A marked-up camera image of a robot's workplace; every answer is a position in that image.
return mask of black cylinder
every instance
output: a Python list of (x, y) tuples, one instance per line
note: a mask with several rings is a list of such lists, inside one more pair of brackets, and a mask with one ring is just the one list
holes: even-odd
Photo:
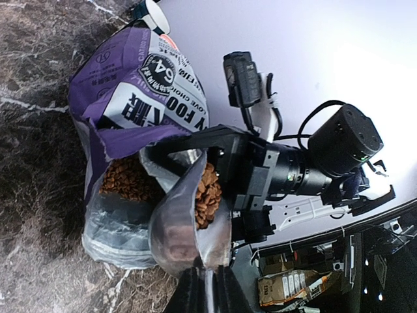
[(343, 105), (308, 140), (314, 165), (331, 178), (349, 174), (384, 146), (372, 120)]
[(280, 145), (280, 154), (268, 193), (316, 196), (331, 181), (315, 168), (308, 152), (302, 152), (296, 147)]

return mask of purple bag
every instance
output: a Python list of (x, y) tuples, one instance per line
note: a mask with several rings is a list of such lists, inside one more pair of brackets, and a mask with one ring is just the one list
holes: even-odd
[(86, 252), (127, 269), (155, 265), (148, 245), (153, 208), (98, 190), (112, 160), (208, 127), (206, 99), (190, 63), (137, 20), (101, 44), (71, 77), (68, 99), (88, 160)]

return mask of white backdrop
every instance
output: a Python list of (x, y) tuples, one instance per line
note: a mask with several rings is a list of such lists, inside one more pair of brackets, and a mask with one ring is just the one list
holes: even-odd
[[(205, 89), (212, 126), (243, 127), (240, 112), (228, 103), (222, 62), (230, 52), (250, 51), (258, 71), (274, 73), (283, 134), (295, 134), (305, 117), (330, 99), (351, 103), (372, 118), (385, 144), (374, 160), (384, 160), (397, 198), (371, 215), (417, 197), (417, 1), (163, 0), (160, 5), (171, 38)], [(336, 109), (320, 113), (305, 133)], [(321, 218), (277, 233), (268, 243), (367, 216)]]

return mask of dark stone table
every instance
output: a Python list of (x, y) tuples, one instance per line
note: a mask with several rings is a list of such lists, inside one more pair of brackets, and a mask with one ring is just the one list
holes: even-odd
[(161, 312), (161, 269), (81, 246), (85, 158), (68, 77), (128, 20), (129, 0), (0, 0), (0, 312)]

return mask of kibble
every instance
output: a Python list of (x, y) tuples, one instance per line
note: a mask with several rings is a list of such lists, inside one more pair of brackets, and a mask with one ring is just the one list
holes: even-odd
[(195, 226), (197, 230), (206, 229), (214, 220), (219, 209), (222, 190), (217, 182), (214, 166), (207, 163), (195, 194)]
[(115, 192), (128, 200), (158, 203), (164, 191), (146, 172), (137, 155), (114, 160), (106, 172), (100, 193)]

